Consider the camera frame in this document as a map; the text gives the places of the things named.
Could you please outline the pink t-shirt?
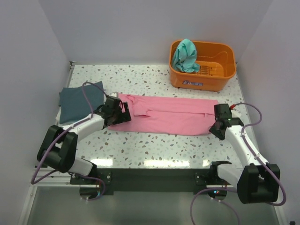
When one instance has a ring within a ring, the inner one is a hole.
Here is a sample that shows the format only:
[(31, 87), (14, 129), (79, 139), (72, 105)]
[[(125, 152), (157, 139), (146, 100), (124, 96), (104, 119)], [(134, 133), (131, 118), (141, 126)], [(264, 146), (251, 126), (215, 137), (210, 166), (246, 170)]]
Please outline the pink t-shirt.
[(207, 135), (215, 122), (216, 100), (119, 94), (131, 121), (109, 126), (118, 132)]

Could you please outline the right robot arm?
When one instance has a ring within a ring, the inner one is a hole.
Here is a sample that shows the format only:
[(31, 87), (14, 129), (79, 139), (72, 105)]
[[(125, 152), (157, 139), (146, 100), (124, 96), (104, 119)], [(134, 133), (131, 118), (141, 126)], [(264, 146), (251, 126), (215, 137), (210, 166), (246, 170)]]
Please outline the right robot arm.
[(214, 184), (226, 181), (236, 188), (239, 200), (248, 203), (275, 203), (279, 193), (280, 169), (266, 160), (249, 140), (246, 125), (232, 113), (233, 105), (214, 106), (215, 122), (209, 131), (219, 140), (227, 140), (242, 167), (228, 161), (212, 162), (209, 179)]

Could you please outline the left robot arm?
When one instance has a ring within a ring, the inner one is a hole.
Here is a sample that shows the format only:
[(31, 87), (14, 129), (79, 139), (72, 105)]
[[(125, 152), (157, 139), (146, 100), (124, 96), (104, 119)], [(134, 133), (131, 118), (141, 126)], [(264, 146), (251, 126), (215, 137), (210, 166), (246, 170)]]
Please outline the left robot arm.
[(128, 103), (118, 97), (107, 96), (103, 105), (78, 122), (49, 127), (37, 154), (39, 164), (35, 175), (42, 165), (46, 165), (61, 173), (80, 174), (85, 183), (94, 183), (97, 179), (96, 166), (76, 156), (77, 143), (106, 127), (129, 121)]

